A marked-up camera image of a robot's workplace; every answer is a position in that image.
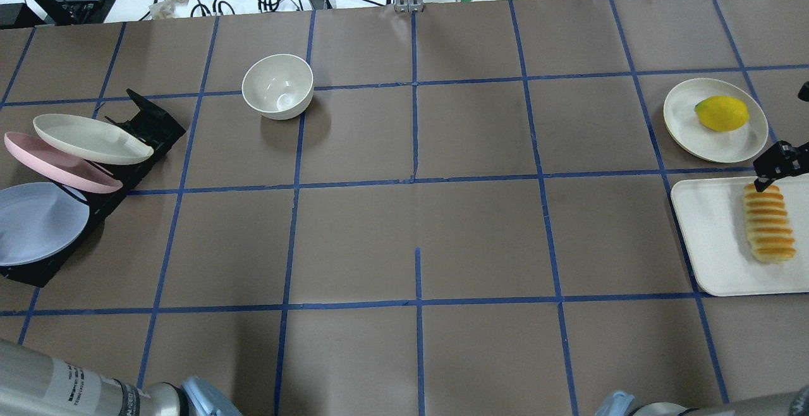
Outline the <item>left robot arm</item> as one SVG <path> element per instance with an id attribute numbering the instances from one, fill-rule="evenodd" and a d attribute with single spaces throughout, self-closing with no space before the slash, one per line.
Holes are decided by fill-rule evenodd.
<path id="1" fill-rule="evenodd" d="M 1 341 L 2 415 L 240 415 L 205 379 L 139 388 Z"/>

